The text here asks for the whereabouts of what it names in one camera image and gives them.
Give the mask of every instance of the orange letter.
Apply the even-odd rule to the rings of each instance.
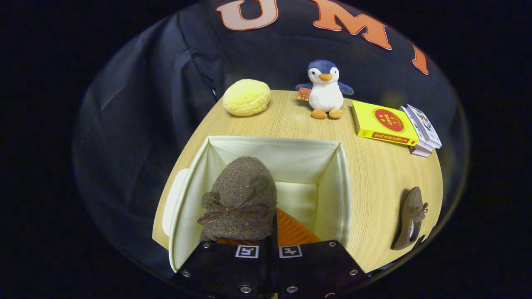
[[[337,17],[352,35],[357,35],[362,29],[364,29],[364,27],[366,27],[366,33],[362,35],[365,40],[381,46],[384,49],[392,49],[392,46],[388,43],[388,37],[386,36],[386,26],[381,22],[365,14],[353,16],[340,5],[328,0],[312,1],[316,2],[320,11],[320,19],[314,21],[314,26],[332,31],[341,31],[341,26],[336,23],[335,17]]]
[[[277,3],[275,0],[254,0],[261,5],[261,16],[253,20],[244,20],[240,12],[240,5],[243,0],[233,1],[224,4],[216,9],[222,14],[222,22],[225,27],[231,30],[250,30],[261,28],[272,24],[277,19]]]
[[[427,59],[425,58],[425,54],[421,50],[419,50],[416,46],[414,46],[413,43],[410,43],[412,47],[414,47],[414,54],[415,57],[412,60],[412,63],[418,70],[420,70],[425,75],[429,75],[429,70],[427,70]]]

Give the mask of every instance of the navy cloth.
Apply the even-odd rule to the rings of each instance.
[[[235,31],[223,25],[219,5],[191,5],[126,44],[90,84],[74,131],[74,172],[87,209],[114,246],[151,270],[173,275],[168,251],[152,240],[168,175],[196,127],[239,79],[293,90],[308,81],[311,61],[330,60],[340,81],[355,90],[350,97],[423,110],[442,138],[442,151],[457,151],[446,144],[458,102],[452,87],[431,59],[428,76],[416,69],[412,45],[393,28],[386,28],[388,51],[363,39],[365,29],[353,36],[345,28],[315,27],[317,4],[293,0],[277,1],[271,25]],[[256,1],[241,8],[245,19],[261,14]],[[457,184],[449,179],[446,186]]]

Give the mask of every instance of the penguin's orange beak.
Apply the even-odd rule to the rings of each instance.
[[[321,74],[320,75],[320,79],[323,80],[323,81],[329,81],[332,78],[333,78],[333,76],[331,74]]]

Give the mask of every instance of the yellow book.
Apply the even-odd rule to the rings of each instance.
[[[356,135],[415,146],[419,141],[406,113],[379,105],[353,101]]]

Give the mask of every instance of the fabric storage box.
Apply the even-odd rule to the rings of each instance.
[[[351,187],[340,142],[310,139],[209,136],[172,184],[163,214],[169,258],[177,272],[199,241],[203,194],[218,174],[241,156],[260,159],[277,186],[277,206],[322,240],[346,245],[351,222]]]

